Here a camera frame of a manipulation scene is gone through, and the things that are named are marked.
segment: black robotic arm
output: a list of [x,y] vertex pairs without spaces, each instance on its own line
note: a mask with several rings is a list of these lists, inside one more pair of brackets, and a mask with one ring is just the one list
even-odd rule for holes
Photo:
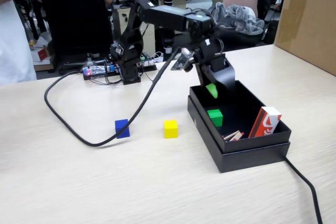
[[118,44],[111,47],[110,60],[120,66],[124,79],[139,78],[137,63],[140,62],[143,49],[140,33],[142,22],[190,35],[195,50],[180,57],[174,70],[190,71],[192,65],[196,65],[202,86],[213,83],[216,86],[224,85],[229,90],[234,89],[235,72],[225,58],[224,45],[216,36],[213,19],[187,9],[155,6],[150,0],[135,0],[126,30]]

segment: black cardboard box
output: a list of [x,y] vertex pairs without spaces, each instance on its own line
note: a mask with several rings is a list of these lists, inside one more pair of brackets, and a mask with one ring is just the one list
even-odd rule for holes
[[[205,88],[190,88],[188,111],[219,171],[243,169],[283,161],[290,145],[291,130],[280,120],[274,133],[268,136],[248,138],[262,106],[244,85],[236,81],[233,96],[214,99]],[[215,127],[208,110],[220,109],[223,126]],[[241,140],[225,142],[223,137],[239,130]]]

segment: clothing on chair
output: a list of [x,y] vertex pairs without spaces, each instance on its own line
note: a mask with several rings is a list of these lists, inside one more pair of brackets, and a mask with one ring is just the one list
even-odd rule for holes
[[264,32],[265,22],[256,18],[254,11],[246,6],[225,7],[224,4],[218,2],[214,19],[223,28],[235,28],[242,34],[258,35]]

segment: small red box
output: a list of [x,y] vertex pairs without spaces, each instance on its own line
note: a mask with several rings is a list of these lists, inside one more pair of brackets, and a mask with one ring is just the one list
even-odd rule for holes
[[248,137],[250,138],[273,134],[280,118],[281,113],[276,108],[261,107]]
[[47,53],[44,48],[32,48],[30,50],[33,61],[43,61],[47,58]]

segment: cable on table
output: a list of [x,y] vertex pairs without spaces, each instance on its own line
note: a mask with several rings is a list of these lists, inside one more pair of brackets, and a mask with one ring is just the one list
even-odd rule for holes
[[316,218],[317,218],[317,223],[318,224],[323,224],[322,223],[322,217],[321,217],[321,213],[320,213],[320,208],[319,208],[319,202],[317,200],[317,194],[315,191],[315,188],[313,186],[313,184],[307,180],[300,172],[299,170],[297,170],[295,168],[295,166],[288,160],[288,158],[285,157],[285,161],[287,162],[287,164],[290,166],[290,168],[292,168],[294,170],[294,172],[296,172],[296,174],[310,187],[311,193],[313,195],[313,201],[314,201],[314,207],[315,207],[315,213],[316,213]]
[[65,77],[72,75],[72,74],[77,74],[77,73],[82,73],[82,71],[74,71],[74,72],[70,72],[68,74],[65,74],[64,76],[60,77],[59,79],[57,79],[53,84],[50,85],[50,87],[46,90],[45,94],[44,94],[44,100],[47,104],[47,106],[50,108],[50,110],[52,111],[52,113],[65,125],[66,128],[68,128],[68,130],[76,137],[78,138],[82,143],[91,146],[91,147],[99,147],[99,146],[103,146],[109,142],[111,142],[112,140],[114,140],[117,136],[119,136],[136,118],[136,116],[140,113],[140,111],[142,110],[143,106],[146,104],[146,101],[148,100],[149,96],[151,95],[154,87],[156,86],[157,82],[159,81],[159,79],[161,78],[162,74],[164,73],[164,71],[167,69],[167,67],[169,66],[170,62],[174,59],[177,51],[180,48],[177,48],[172,55],[169,57],[169,59],[166,61],[166,63],[163,65],[163,67],[160,69],[159,73],[156,75],[156,77],[153,80],[153,83],[151,85],[151,87],[149,88],[145,98],[143,99],[143,101],[141,102],[140,106],[138,107],[138,109],[136,110],[136,112],[132,115],[132,117],[129,119],[128,123],[125,124],[125,126],[123,128],[121,128],[120,131],[116,132],[115,135],[111,136],[110,138],[106,139],[105,141],[102,141],[100,143],[90,143],[88,141],[86,141],[83,137],[81,137],[57,112],[56,110],[51,106],[51,104],[48,101],[48,93],[49,91],[62,79],[64,79]]

